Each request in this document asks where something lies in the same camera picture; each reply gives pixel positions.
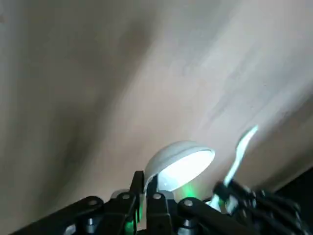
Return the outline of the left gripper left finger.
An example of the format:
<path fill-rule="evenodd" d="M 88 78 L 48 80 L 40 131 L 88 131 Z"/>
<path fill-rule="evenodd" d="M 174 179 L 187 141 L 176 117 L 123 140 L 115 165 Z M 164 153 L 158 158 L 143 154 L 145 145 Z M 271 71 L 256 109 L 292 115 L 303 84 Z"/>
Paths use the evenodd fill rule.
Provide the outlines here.
<path fill-rule="evenodd" d="M 85 197 L 14 232 L 16 235 L 125 235 L 133 222 L 136 234 L 137 212 L 144 188 L 144 172 L 134 173 L 128 190 L 115 192 L 109 201 Z"/>

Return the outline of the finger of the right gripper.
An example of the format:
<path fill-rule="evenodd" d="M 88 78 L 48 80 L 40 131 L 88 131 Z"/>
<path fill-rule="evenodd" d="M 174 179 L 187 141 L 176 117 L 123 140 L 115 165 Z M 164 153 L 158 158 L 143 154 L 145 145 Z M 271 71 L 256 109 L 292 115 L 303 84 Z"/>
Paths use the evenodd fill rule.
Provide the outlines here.
<path fill-rule="evenodd" d="M 248 209 L 252 206 L 251 189 L 245 185 L 240 185 L 237 182 L 231 182 L 231 189 L 237 200 L 237 205 L 232 210 L 232 217 L 235 220 L 253 220 L 252 213 Z"/>
<path fill-rule="evenodd" d="M 223 182 L 217 182 L 213 188 L 213 208 L 219 212 L 232 213 L 232 189 Z"/>

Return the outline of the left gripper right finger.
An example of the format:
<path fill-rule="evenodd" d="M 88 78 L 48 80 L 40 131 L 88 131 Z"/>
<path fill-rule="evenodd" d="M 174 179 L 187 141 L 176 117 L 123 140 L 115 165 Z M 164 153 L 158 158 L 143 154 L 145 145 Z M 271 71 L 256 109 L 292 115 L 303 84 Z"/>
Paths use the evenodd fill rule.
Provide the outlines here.
<path fill-rule="evenodd" d="M 187 197 L 176 203 L 172 193 L 157 191 L 157 176 L 147 184 L 148 235 L 255 235 L 253 229 L 217 212 L 203 201 Z"/>

